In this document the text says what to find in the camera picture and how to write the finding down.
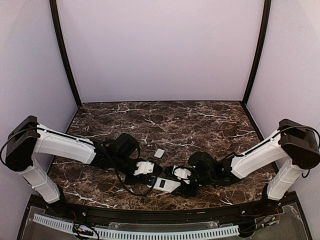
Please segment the white battery cover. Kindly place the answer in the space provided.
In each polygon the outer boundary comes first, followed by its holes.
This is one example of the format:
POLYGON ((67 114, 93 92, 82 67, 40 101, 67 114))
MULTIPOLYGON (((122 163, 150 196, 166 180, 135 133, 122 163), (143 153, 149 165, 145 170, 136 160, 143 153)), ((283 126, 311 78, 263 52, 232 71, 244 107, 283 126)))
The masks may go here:
POLYGON ((165 153, 165 150, 164 150, 164 149, 158 148, 158 149, 156 150, 155 154, 154 154, 154 157, 160 159, 160 158, 162 158, 162 156, 164 155, 164 153, 165 153))

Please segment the white red remote control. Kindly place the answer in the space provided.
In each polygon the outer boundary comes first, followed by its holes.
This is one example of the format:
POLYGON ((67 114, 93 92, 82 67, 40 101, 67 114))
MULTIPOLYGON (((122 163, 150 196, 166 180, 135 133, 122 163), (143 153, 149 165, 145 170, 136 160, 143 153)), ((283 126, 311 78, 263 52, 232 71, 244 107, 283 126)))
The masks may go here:
POLYGON ((162 177, 157 177, 156 181, 155 181, 155 177, 154 177, 147 184, 147 187, 150 188, 154 182, 155 182, 155 184, 154 184, 153 189, 157 190, 157 191, 162 191, 165 193, 171 193, 181 185, 181 183, 179 181, 174 181, 174 180, 170 180, 170 179, 166 179, 166 178, 162 178, 162 177))

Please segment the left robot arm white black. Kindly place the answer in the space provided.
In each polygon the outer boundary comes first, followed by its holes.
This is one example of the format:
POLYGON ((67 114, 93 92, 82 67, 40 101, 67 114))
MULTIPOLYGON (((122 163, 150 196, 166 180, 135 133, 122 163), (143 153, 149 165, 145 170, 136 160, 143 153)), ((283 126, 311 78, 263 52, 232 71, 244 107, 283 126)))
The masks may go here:
POLYGON ((127 133, 116 139, 92 141, 52 130, 38 123, 35 116, 28 116, 9 135, 0 149, 1 163, 19 173, 48 204, 64 201, 64 194, 41 168, 35 154, 48 154, 78 161, 100 169, 114 169, 123 188, 136 182, 155 186, 158 173, 153 162, 140 157, 131 158, 134 151, 140 152, 138 141, 127 133))

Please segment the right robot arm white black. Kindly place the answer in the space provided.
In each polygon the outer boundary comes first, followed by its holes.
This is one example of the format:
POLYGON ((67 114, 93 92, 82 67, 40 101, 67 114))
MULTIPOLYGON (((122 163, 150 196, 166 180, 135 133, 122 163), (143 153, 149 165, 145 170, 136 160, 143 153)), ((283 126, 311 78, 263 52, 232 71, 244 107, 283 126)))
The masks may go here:
POLYGON ((269 137, 243 153, 233 152, 217 161, 209 153, 197 151, 188 159, 189 167, 172 169, 172 175, 180 181, 172 194, 188 198, 195 197, 204 186, 231 186, 280 159, 285 159, 285 163, 266 187, 266 198, 271 201, 281 200, 304 172, 320 163, 319 132, 283 119, 269 137))

